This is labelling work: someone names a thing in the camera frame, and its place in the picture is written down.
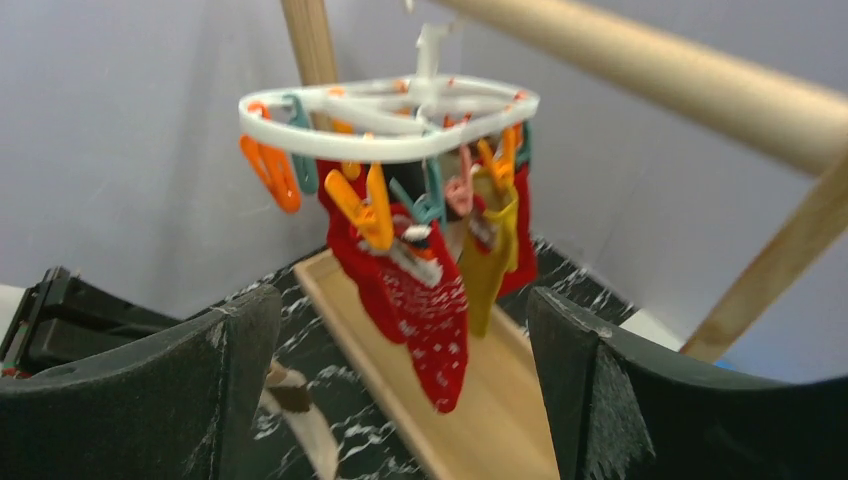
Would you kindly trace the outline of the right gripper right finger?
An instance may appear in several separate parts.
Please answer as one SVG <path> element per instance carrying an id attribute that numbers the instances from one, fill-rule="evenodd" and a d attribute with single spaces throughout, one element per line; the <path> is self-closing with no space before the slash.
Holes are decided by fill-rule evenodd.
<path id="1" fill-rule="evenodd" d="M 847 381 L 790 384 L 679 354 L 546 288 L 529 337 L 563 479 L 843 479 Z"/>

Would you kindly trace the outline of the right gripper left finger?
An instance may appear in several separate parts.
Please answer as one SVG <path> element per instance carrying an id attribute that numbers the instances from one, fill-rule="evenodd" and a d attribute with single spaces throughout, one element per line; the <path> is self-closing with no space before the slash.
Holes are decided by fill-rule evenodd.
<path id="1" fill-rule="evenodd" d="M 281 324 L 263 285 L 111 351 L 1 382 L 5 479 L 233 479 Z"/>

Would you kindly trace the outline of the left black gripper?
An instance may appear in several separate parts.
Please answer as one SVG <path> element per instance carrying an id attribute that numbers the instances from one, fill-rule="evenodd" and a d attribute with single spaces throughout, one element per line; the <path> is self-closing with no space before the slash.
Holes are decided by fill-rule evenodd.
<path id="1" fill-rule="evenodd" d="M 1 371 L 28 378 L 174 327 L 178 318 L 112 295 L 63 266 L 1 286 Z"/>

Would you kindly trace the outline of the brown striped sock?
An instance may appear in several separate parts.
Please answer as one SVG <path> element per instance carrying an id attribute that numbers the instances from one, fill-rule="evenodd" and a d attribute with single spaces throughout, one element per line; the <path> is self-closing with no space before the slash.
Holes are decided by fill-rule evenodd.
<path id="1" fill-rule="evenodd" d="M 325 416 L 314 403 L 307 379 L 301 372 L 272 360 L 259 405 L 285 420 L 318 479 L 337 478 L 338 443 Z"/>

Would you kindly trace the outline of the white sock hanger with clips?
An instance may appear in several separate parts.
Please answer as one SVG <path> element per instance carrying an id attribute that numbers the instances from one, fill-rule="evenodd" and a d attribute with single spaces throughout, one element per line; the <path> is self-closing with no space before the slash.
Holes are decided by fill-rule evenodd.
<path id="1" fill-rule="evenodd" d="M 317 192 L 317 159 L 376 167 L 429 160 L 535 116 L 534 92 L 439 74 L 441 42 L 456 26 L 422 26 L 411 76 L 264 90 L 239 100 L 245 157 L 257 164 L 271 151 L 289 160 L 270 174 L 284 211 L 299 209 L 300 194 Z"/>

